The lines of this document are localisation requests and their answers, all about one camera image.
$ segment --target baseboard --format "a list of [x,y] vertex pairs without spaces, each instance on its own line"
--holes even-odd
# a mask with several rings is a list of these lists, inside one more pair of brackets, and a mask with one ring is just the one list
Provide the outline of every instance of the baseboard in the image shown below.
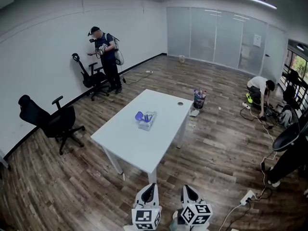
[[[158,56],[161,56],[161,55],[167,55],[167,53],[161,53],[161,54],[158,54],[158,55],[156,55],[156,56],[153,56],[153,57],[151,57],[151,58],[149,58],[149,59],[147,59],[147,60],[145,60],[145,61],[143,61],[143,62],[141,62],[141,63],[138,63],[138,64],[136,64],[136,65],[134,65],[134,66],[132,66],[132,67],[129,67],[128,69],[123,70],[123,71],[120,72],[119,74],[120,74],[120,75],[121,75],[121,74],[124,74],[124,73],[126,73],[127,71],[129,71],[129,70],[131,70],[131,69],[133,69],[133,68],[135,68],[135,67],[138,67],[139,65],[144,64],[144,63],[146,63],[146,62],[148,62],[148,61],[150,61],[150,60],[152,60],[152,59],[154,59],[154,58],[156,58],[156,57],[158,57]],[[73,103],[75,103],[76,101],[78,101],[78,100],[81,99],[82,97],[86,96],[86,95],[87,95],[88,93],[90,93],[91,91],[92,91],[92,88],[89,89],[89,90],[87,90],[87,91],[84,92],[83,94],[79,95],[78,97],[74,98],[72,101],[68,102],[66,105],[63,106],[63,108],[66,108],[66,107],[68,107],[68,106],[71,106]],[[26,136],[24,136],[14,147],[5,155],[4,160],[7,160],[7,159],[9,158],[9,156],[12,155],[12,153],[13,153],[23,142],[25,142],[26,139],[28,139],[28,138],[29,138],[34,132],[36,132],[37,130],[38,130],[38,127],[35,127],[35,128],[33,128]]]

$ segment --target wooden floor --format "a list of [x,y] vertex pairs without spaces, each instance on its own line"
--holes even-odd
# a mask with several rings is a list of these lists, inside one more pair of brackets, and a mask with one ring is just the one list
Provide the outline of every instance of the wooden floor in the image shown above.
[[[119,95],[99,95],[94,102],[84,97],[74,104],[76,126],[87,129],[77,133],[84,148],[68,141],[60,156],[59,144],[38,130],[10,156],[12,171],[2,170],[0,195],[8,223],[20,231],[117,231],[130,224],[135,195],[148,184],[147,174],[120,160],[126,174],[123,181],[90,136],[144,89],[190,100],[195,88],[208,93],[201,113],[190,121],[195,128],[187,126],[182,148],[177,149],[174,140],[158,165],[163,210],[157,230],[169,230],[173,212],[181,207],[184,184],[195,187],[212,205],[211,231],[219,229],[248,189],[260,195],[264,187],[260,162],[271,153],[272,141],[258,121],[245,120],[239,114],[250,76],[197,61],[180,64],[176,58],[160,56],[129,71],[126,77],[146,70],[154,73],[124,85]],[[127,78],[127,83],[146,75]],[[277,102],[280,93],[275,94]],[[277,126],[270,134],[275,138],[281,131]],[[270,199],[252,203],[248,214],[232,227],[240,231],[294,230],[307,213],[308,204],[302,196],[306,188],[307,182],[294,172],[282,180]],[[235,210],[222,231],[246,209]]]

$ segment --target black t-shirt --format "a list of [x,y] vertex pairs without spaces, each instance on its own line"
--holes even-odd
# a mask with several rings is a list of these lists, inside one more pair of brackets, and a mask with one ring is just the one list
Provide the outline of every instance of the black t-shirt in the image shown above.
[[[108,46],[110,46],[110,42],[114,41],[113,37],[107,33],[107,36],[105,37],[105,33],[103,33],[103,36],[101,38],[98,38],[95,41],[95,50],[98,51],[98,49],[103,46],[104,49],[106,49]],[[115,50],[107,51],[103,55],[101,55],[102,61],[108,61],[115,58]]]

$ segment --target yellow shoe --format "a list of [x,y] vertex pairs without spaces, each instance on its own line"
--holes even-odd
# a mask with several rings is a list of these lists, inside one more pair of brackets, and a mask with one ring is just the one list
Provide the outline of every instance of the yellow shoe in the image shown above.
[[250,97],[250,94],[249,94],[249,93],[246,94],[246,97],[247,97],[247,100],[248,100],[249,103],[253,103],[253,100],[252,100],[252,98]]

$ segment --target chair base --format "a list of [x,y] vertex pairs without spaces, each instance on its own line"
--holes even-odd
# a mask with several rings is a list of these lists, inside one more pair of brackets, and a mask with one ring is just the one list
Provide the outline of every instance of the chair base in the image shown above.
[[103,89],[104,88],[109,88],[109,86],[99,86],[99,87],[96,87],[91,95],[91,100],[94,101],[94,96],[98,93],[98,92],[102,92],[102,93],[105,93],[106,96],[108,97],[109,96],[109,93],[104,91]]
[[72,128],[72,129],[70,129],[70,130],[64,132],[63,134],[58,135],[58,136],[55,137],[55,139],[56,139],[57,142],[59,142],[58,139],[60,139],[60,141],[62,141],[61,146],[60,146],[60,149],[59,149],[59,154],[60,154],[60,155],[63,155],[62,149],[63,149],[64,144],[65,144],[65,142],[66,142],[66,140],[67,140],[68,138],[71,138],[73,141],[77,142],[77,143],[79,144],[80,147],[84,147],[84,146],[85,146],[85,145],[84,145],[79,139],[77,139],[77,137],[74,135],[74,133],[75,133],[76,131],[78,131],[78,130],[85,131],[86,128],[85,128],[85,126],[81,126],[81,127],[78,127],[78,128]]

